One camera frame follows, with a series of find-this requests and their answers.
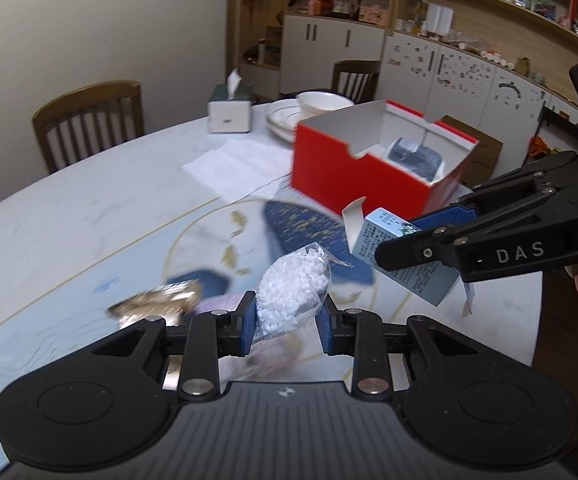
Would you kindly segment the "pink snack packet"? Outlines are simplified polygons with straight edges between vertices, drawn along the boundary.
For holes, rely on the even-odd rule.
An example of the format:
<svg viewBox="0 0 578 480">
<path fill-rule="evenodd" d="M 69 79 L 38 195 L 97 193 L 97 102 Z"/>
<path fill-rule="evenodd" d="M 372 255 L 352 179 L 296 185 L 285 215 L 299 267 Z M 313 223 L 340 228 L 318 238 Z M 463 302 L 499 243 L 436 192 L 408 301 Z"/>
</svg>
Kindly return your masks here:
<svg viewBox="0 0 578 480">
<path fill-rule="evenodd" d="M 213 310 L 236 310 L 243 292 L 232 292 L 223 296 L 202 299 L 192 314 L 201 314 Z M 271 339 L 256 342 L 245 358 L 227 356 L 219 360 L 219 373 L 222 382 L 230 380 L 251 380 L 251 382 L 269 382 L 280 378 L 295 364 L 303 351 L 303 344 L 295 333 L 287 333 Z"/>
</svg>

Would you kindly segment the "gold foil snack bag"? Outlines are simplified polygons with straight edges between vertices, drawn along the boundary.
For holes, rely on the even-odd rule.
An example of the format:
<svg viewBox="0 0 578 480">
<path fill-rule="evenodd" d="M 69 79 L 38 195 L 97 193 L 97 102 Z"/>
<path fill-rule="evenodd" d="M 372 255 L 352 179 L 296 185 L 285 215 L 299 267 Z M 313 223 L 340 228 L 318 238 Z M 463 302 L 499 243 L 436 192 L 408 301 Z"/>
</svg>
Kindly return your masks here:
<svg viewBox="0 0 578 480">
<path fill-rule="evenodd" d="M 106 309 L 106 315 L 121 328 L 142 320 L 163 318 L 167 326 L 177 326 L 202 299 L 198 280 L 161 285 L 129 297 Z"/>
</svg>

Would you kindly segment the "light blue small carton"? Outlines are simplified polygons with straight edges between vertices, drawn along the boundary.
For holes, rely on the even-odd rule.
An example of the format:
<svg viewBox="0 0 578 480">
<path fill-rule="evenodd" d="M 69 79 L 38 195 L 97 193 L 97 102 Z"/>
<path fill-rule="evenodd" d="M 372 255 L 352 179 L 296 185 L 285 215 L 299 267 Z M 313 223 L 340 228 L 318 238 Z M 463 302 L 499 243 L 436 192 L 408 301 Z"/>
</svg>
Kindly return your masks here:
<svg viewBox="0 0 578 480">
<path fill-rule="evenodd" d="M 351 254 L 437 307 L 460 274 L 440 259 L 432 237 L 475 220 L 472 208 L 453 205 L 406 221 L 385 208 L 363 214 L 359 198 L 342 211 Z"/>
</svg>

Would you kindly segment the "bag of white beads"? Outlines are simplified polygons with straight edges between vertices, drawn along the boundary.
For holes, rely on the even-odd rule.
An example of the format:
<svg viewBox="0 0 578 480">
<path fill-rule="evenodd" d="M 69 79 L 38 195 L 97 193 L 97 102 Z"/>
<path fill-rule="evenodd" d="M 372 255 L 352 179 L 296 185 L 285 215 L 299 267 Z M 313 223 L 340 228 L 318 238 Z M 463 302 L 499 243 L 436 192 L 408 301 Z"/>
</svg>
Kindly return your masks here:
<svg viewBox="0 0 578 480">
<path fill-rule="evenodd" d="M 264 272 L 257 289 L 253 342 L 293 332 L 321 310 L 331 283 L 331 267 L 348 268 L 317 243 L 278 258 Z"/>
</svg>

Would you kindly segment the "brown cardboard box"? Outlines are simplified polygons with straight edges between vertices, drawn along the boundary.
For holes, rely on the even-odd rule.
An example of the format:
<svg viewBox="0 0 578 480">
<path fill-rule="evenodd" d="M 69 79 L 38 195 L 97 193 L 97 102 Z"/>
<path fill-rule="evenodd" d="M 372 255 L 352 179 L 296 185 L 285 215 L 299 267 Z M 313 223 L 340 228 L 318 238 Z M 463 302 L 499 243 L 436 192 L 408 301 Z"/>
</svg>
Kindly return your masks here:
<svg viewBox="0 0 578 480">
<path fill-rule="evenodd" d="M 441 122 L 478 140 L 478 145 L 472 152 L 472 158 L 464 171 L 462 183 L 467 188 L 473 188 L 478 184 L 489 181 L 493 177 L 493 171 L 502 152 L 503 143 L 493 138 L 493 136 L 488 136 L 487 133 L 449 115 L 444 116 Z"/>
</svg>

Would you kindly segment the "red cardboard box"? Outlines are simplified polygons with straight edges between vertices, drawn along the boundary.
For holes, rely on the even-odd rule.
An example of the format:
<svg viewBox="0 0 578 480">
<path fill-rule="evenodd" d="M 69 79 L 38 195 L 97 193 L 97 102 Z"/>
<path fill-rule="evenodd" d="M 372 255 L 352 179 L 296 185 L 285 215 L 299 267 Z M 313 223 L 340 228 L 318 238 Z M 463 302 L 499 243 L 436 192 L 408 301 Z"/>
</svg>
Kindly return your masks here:
<svg viewBox="0 0 578 480">
<path fill-rule="evenodd" d="M 390 160 L 399 140 L 408 151 L 439 154 L 437 174 L 427 180 Z M 474 136 L 392 100 L 354 105 L 298 123 L 291 186 L 336 214 L 362 198 L 367 214 L 382 207 L 411 220 L 449 203 L 477 145 Z"/>
</svg>

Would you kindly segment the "white paper napkin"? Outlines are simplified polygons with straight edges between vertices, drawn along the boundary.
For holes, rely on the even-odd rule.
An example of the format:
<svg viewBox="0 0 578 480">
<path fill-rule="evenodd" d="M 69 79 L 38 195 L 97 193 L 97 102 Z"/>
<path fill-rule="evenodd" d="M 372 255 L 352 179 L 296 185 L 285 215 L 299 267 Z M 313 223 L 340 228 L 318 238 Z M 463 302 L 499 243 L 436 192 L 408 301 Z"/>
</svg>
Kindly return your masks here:
<svg viewBox="0 0 578 480">
<path fill-rule="evenodd" d="M 228 141 L 184 169 L 226 203 L 248 197 L 268 200 L 290 176 L 292 151 L 251 140 Z"/>
</svg>

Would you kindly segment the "white bowl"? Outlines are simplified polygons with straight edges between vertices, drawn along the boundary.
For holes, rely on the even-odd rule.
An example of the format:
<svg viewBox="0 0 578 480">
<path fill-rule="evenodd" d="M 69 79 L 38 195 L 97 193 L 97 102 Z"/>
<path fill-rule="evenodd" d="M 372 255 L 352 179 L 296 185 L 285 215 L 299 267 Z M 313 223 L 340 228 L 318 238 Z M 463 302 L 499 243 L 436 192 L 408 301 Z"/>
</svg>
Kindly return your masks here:
<svg viewBox="0 0 578 480">
<path fill-rule="evenodd" d="M 321 115 L 351 107 L 354 102 L 345 96 L 326 91 L 304 91 L 295 97 L 304 114 Z"/>
</svg>

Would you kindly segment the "stack of white plates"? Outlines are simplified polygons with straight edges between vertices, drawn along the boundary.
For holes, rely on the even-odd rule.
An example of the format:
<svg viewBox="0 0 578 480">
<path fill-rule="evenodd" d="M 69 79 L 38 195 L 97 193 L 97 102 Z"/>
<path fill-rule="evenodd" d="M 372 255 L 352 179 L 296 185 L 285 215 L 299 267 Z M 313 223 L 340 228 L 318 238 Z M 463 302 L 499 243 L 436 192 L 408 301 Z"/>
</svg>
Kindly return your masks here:
<svg viewBox="0 0 578 480">
<path fill-rule="evenodd" d="M 295 143 L 298 123 L 309 117 L 297 99 L 282 99 L 265 106 L 265 119 L 269 132 L 290 144 Z"/>
</svg>

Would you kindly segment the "green white tissue box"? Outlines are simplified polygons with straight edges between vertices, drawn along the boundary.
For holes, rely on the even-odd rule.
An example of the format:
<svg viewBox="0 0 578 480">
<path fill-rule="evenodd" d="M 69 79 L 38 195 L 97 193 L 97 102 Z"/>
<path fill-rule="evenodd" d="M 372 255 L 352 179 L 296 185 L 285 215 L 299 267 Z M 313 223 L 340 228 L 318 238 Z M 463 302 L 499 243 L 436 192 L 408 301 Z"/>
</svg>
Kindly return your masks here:
<svg viewBox="0 0 578 480">
<path fill-rule="evenodd" d="M 253 87 L 233 70 L 225 84 L 218 84 L 208 102 L 211 133 L 248 133 L 252 124 Z"/>
</svg>

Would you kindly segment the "white wall cabinets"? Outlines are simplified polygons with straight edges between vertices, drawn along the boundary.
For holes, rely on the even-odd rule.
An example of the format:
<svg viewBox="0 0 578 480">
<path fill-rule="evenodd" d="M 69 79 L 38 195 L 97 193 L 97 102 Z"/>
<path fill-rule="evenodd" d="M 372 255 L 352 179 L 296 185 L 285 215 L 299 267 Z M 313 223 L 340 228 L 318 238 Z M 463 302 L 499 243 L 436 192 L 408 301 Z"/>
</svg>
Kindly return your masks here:
<svg viewBox="0 0 578 480">
<path fill-rule="evenodd" d="M 278 90 L 335 83 L 342 61 L 377 61 L 377 91 L 436 115 L 480 118 L 496 75 L 574 102 L 578 0 L 287 0 Z"/>
</svg>

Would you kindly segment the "wooden chair by wall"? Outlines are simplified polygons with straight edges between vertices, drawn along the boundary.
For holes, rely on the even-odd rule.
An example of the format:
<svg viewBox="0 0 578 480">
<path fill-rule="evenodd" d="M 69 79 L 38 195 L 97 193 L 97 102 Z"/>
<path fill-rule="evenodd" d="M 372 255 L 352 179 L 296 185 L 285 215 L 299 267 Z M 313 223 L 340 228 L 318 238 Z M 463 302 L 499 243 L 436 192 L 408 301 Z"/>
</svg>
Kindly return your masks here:
<svg viewBox="0 0 578 480">
<path fill-rule="evenodd" d="M 146 133 L 140 83 L 112 80 L 62 94 L 36 110 L 32 126 L 54 174 Z"/>
</svg>

